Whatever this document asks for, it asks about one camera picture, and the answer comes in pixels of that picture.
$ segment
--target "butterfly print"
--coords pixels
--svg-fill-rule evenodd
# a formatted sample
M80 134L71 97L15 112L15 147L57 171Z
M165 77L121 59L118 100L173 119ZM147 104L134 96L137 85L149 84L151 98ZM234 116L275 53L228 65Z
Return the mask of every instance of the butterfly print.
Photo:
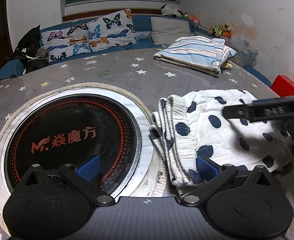
M94 19L92 19L92 20L90 21L90 23L94 23L94 22L96 22L98 19L99 19L99 18L94 18Z
M107 40L106 37L102 37L100 38L99 40L97 41L91 41L89 44L92 46L92 47L97 47L99 44L100 45L103 45L103 44L108 44L109 41Z
M127 18L130 19L131 18L131 11L130 10L124 10L124 11L126 13Z
M53 39L65 39L65 37L63 37L63 35L62 35L62 31L52 32L49 34L47 41L51 41Z
M70 30L67 32L67 35L70 35L71 33L73 33L77 29L82 29L82 30L85 30L85 31L89 30L87 24L86 23L82 23L82 24L78 24L78 25L72 26L70 28Z
M131 24L126 24L126 26L131 30L132 33L135 33L134 26Z
M107 38L116 38L117 39L117 38L121 38L121 37L126 37L128 32L129 32L129 29L125 29L117 34L109 34L109 35L107 35Z
M72 52L73 52L73 56L74 55L77 55L77 53L78 53L78 51L80 50L80 48L82 48L82 49L85 49L85 50L89 50L90 51L90 48L88 47L88 45L86 44L86 43L82 43L82 44L75 44L74 45L74 48L73 48L73 50L72 50Z
M60 54L60 57L59 56L55 56L55 55L50 55L50 59L52 60L52 61L56 61L56 60L60 60L60 59L63 59L63 58L66 58L67 57L67 54L66 54L66 52L64 51L64 52L62 52L61 54Z
M51 46L48 47L47 50L52 51L54 49L63 49L63 48L67 48L68 46L65 44L61 44L61 45L55 45L55 46Z
M87 43L87 37L82 36L80 39L79 38L78 39L70 39L70 45L74 45L79 42Z
M124 46L128 46L128 45L131 45L131 44L133 44L133 43L132 43L132 42L129 42L127 45L126 45L125 43L123 43L123 42L122 42L121 45L118 44L118 43L115 43L115 45L116 45L117 47L124 47Z
M111 29L112 25L117 25L117 26L121 26L121 21L120 19L120 13L116 14L113 20L110 20L108 18L103 18L104 23L106 24L107 30Z
M92 40L93 38L100 38L100 36L101 36L101 34L100 34L100 24L98 24L96 26L96 28L94 29L93 33L91 31L89 31L88 39Z

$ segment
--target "plush toy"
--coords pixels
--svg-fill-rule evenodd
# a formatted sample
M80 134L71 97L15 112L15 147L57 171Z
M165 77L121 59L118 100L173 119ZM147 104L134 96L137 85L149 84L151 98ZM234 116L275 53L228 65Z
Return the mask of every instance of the plush toy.
M187 18L190 19L191 21L193 21L195 23L195 26L200 25L200 20L191 13L184 13L182 11L179 10L174 10L172 9L168 4L164 4L161 8L161 14L163 16L167 15L167 16L172 16L172 17L183 17L183 18Z
M231 27L226 24L220 24L219 26L213 27L212 25L209 27L208 34L215 35L216 37L226 37L230 39L231 37Z
M180 12L178 12L177 10L172 9L168 4L164 4L161 8L161 14L163 16L167 15L167 16L172 16L172 17L182 17L182 15L180 14Z

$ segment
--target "polka dot cloth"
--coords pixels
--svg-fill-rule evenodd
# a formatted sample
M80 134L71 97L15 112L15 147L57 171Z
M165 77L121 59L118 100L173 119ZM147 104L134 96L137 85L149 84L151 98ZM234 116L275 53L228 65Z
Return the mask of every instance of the polka dot cloth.
M193 91L183 97L161 98L152 114L151 138L168 165L176 186L203 181L196 158L210 158L219 165L231 163L239 170L264 165L270 172L290 161L289 135L272 122L249 123L246 119L225 120L225 106L256 100L244 90Z

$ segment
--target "yellow star print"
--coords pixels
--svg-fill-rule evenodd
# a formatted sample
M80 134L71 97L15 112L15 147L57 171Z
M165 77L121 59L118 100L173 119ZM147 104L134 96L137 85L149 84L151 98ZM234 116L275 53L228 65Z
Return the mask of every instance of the yellow star print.
M50 82L47 82L47 81L46 81L45 83L42 83L42 84L41 84L41 87L46 86L46 85L48 85L49 83L50 83Z

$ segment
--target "chinese characters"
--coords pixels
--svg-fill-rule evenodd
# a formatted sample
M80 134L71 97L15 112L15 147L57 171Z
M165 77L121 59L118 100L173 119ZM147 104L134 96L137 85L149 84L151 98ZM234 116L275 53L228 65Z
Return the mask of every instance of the chinese characters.
M87 126L85 129L83 129L84 134L85 134L84 140L87 139L88 135L91 135L90 138L96 137L95 128L96 127ZM66 145L66 137L64 135L65 135L64 133L55 135L54 139L51 142L51 144L52 144L51 148L59 147L61 145ZM79 131L72 130L71 133L68 133L68 143L67 144L80 142L82 140L80 137L81 137L80 130ZM45 148L45 145L49 141L50 141L50 136L48 136L45 139L42 139L38 144L33 142L31 144L31 153L34 154L35 151L42 152L43 150L48 151L49 147Z

